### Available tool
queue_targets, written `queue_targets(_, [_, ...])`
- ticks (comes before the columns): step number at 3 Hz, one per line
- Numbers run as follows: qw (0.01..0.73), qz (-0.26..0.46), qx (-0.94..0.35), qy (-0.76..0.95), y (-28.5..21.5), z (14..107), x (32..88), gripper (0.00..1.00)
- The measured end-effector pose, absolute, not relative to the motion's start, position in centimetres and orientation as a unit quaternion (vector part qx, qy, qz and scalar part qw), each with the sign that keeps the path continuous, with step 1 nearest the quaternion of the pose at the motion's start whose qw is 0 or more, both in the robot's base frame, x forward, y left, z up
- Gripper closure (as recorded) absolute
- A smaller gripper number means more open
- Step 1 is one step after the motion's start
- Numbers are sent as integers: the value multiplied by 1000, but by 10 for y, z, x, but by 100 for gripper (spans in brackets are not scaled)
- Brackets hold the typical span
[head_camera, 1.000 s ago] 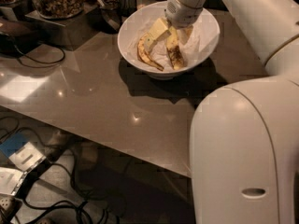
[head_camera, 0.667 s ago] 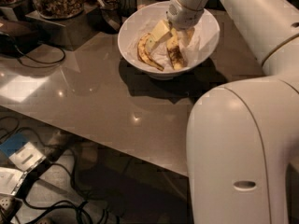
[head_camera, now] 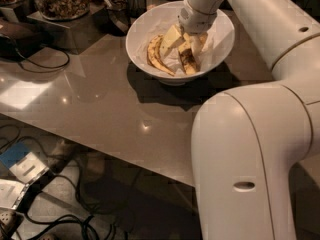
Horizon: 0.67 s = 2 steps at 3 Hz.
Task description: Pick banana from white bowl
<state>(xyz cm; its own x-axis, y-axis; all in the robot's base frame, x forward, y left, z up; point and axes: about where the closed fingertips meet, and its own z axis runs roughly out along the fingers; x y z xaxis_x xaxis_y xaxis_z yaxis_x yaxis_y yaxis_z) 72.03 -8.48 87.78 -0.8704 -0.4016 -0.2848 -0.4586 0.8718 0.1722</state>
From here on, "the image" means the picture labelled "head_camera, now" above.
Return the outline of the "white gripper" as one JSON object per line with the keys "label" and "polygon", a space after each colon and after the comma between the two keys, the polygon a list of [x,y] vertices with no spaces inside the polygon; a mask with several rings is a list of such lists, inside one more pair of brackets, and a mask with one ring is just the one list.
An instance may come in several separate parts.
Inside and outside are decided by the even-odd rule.
{"label": "white gripper", "polygon": [[184,42],[183,31],[192,35],[190,37],[192,53],[194,56],[199,55],[208,37],[208,34],[204,32],[211,28],[217,18],[217,13],[202,13],[192,8],[191,5],[184,0],[177,18],[179,25],[173,24],[163,36],[160,45],[160,56],[162,58],[167,57],[173,48],[178,47]]}

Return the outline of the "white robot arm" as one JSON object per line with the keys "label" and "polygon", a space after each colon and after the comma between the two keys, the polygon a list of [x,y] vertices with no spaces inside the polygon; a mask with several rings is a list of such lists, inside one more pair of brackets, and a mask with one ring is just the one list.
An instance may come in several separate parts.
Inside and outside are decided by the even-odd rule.
{"label": "white robot arm", "polygon": [[319,152],[320,24],[290,0],[185,0],[205,30],[228,1],[273,79],[220,92],[199,109],[191,154],[203,240],[296,240],[289,171]]}

